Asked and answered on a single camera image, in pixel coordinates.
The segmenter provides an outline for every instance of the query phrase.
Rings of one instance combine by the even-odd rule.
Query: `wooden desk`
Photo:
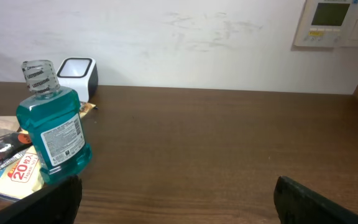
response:
[[[0,83],[0,115],[29,95]],[[280,223],[280,175],[358,213],[351,96],[100,86],[91,102],[76,223]]]

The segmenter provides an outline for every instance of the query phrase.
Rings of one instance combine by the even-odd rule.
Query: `black device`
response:
[[[282,224],[358,224],[358,215],[289,177],[279,177],[274,204]]]

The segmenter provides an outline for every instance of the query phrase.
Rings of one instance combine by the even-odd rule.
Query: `black object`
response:
[[[1,210],[0,224],[72,224],[81,198],[81,180],[72,176]]]
[[[88,81],[89,98],[92,98],[96,93],[98,84],[99,84],[98,68],[96,67],[96,63],[95,63],[94,68],[92,69],[91,77],[89,78]]]
[[[289,177],[278,178],[274,204],[282,224],[358,223],[358,215]]]

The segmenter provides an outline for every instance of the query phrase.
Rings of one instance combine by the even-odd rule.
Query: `clear plastic cap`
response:
[[[33,93],[47,93],[60,88],[53,63],[49,60],[32,60],[22,64],[28,89]]]

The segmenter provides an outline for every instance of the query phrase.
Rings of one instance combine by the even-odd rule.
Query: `white box device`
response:
[[[57,72],[62,86],[70,87],[78,93],[82,102],[88,102],[98,87],[98,69],[93,58],[67,58]]]
[[[358,0],[306,0],[294,44],[358,47]]]

